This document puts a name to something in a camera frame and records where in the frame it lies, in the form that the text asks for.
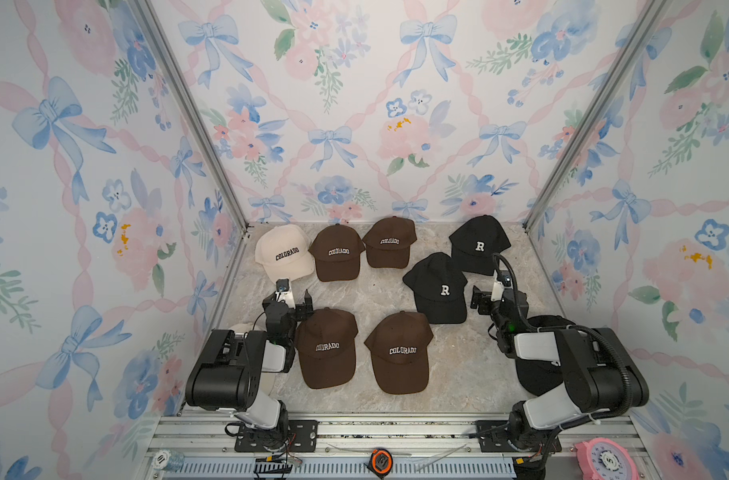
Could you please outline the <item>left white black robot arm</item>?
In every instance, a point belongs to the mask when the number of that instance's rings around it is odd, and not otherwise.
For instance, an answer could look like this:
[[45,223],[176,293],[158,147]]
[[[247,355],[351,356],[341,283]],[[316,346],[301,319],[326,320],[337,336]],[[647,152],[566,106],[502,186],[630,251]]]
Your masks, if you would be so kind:
[[312,453],[316,420],[292,420],[284,402],[260,388],[264,374],[288,373],[296,359],[296,328],[314,313],[312,296],[294,306],[288,292],[262,302],[266,327],[246,333],[210,332],[186,382],[184,399],[206,411],[228,411],[234,420],[224,432],[238,453]]

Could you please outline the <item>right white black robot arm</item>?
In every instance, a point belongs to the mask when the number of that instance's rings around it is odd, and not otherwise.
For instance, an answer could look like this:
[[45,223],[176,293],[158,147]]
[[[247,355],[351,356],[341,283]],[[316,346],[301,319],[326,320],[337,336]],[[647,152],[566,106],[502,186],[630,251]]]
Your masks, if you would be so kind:
[[484,451],[548,456],[561,432],[645,405],[649,386],[611,328],[580,326],[560,316],[526,318],[522,293],[474,288],[470,306],[489,316],[504,356],[518,362],[532,397],[505,421],[479,421],[472,436]]

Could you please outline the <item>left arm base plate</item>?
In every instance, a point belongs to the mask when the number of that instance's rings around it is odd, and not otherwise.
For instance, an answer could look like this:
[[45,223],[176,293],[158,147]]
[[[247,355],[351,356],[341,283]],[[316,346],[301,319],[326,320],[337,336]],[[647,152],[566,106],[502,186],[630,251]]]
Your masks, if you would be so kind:
[[238,424],[236,433],[226,431],[234,437],[236,453],[279,454],[314,453],[318,442],[318,421],[316,420],[280,420],[275,428],[262,430]]

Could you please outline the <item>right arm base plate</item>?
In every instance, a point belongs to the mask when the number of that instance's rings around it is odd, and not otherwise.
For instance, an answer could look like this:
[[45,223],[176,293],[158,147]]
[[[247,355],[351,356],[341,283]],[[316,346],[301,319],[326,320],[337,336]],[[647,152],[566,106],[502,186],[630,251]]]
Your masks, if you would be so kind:
[[482,452],[534,455],[543,452],[549,434],[549,430],[510,426],[508,420],[477,420],[469,437],[478,440]]

